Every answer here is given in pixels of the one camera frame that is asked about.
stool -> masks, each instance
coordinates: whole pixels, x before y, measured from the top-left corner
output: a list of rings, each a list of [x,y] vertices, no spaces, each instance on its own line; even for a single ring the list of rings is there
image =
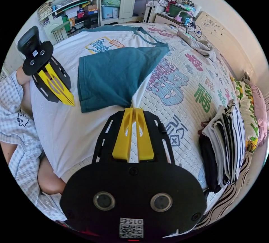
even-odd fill
[[[64,40],[64,37],[63,37],[63,35],[62,35],[62,30],[63,30],[64,27],[65,27],[66,25],[68,25],[68,24],[70,24],[69,21],[68,21],[68,22],[64,22],[63,24],[60,24],[59,26],[55,27],[55,28],[51,31],[51,33],[53,33],[54,38],[56,39],[57,43],[59,43],[59,42],[61,42],[62,40]]]

person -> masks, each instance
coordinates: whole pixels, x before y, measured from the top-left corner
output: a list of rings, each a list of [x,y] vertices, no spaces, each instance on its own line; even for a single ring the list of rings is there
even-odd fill
[[[31,114],[30,80],[22,67],[0,83],[0,145],[29,200],[51,220],[65,221],[59,205],[65,183],[46,158]]]

camera lens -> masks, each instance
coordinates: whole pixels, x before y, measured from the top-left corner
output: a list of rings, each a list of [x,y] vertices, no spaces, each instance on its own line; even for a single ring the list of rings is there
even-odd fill
[[[152,197],[150,206],[157,212],[167,211],[172,206],[172,198],[166,193],[158,193]]]
[[[94,205],[103,211],[111,210],[115,206],[115,199],[112,194],[99,192],[93,198]]]

light blue checkered shirt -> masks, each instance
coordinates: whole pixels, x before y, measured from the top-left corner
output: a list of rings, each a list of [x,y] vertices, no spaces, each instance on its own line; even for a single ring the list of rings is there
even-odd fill
[[[33,119],[20,111],[23,89],[16,73],[0,82],[0,141],[18,145],[9,169],[25,195],[45,216],[65,221],[59,204],[61,195],[47,195],[38,185],[42,146]]]

mounting screw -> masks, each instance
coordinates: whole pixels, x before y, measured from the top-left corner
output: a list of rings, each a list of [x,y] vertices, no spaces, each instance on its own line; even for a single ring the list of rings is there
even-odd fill
[[[129,169],[129,173],[132,175],[132,176],[135,176],[138,174],[138,169],[136,167],[131,167]]]
[[[192,221],[197,221],[199,218],[201,217],[201,213],[195,213],[192,217],[191,220]]]

